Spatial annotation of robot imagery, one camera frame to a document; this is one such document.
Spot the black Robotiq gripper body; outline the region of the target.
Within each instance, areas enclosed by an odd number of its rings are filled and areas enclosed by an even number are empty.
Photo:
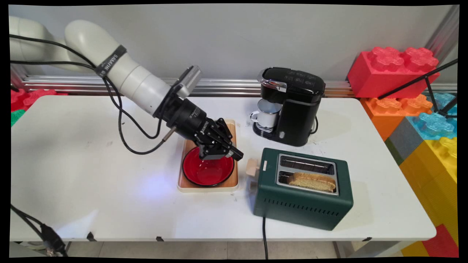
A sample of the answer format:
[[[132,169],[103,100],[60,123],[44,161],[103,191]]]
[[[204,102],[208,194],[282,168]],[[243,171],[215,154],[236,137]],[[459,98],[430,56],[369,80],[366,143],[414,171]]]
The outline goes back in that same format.
[[[213,120],[188,99],[168,96],[154,111],[159,123],[166,122],[169,132],[156,146],[158,149],[168,138],[177,133],[193,141],[201,152],[224,151],[224,119]]]

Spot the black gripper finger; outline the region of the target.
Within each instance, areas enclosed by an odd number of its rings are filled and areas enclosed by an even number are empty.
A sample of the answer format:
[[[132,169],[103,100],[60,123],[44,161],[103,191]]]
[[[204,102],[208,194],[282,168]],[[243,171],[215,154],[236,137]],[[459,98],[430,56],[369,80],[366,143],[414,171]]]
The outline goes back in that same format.
[[[207,144],[199,144],[199,158],[201,160],[219,160],[224,157],[231,158],[232,151],[224,148],[221,144],[216,144],[210,148]]]
[[[236,147],[236,122],[233,119],[219,118],[215,123],[219,130],[220,154],[235,161],[241,160],[244,154]]]

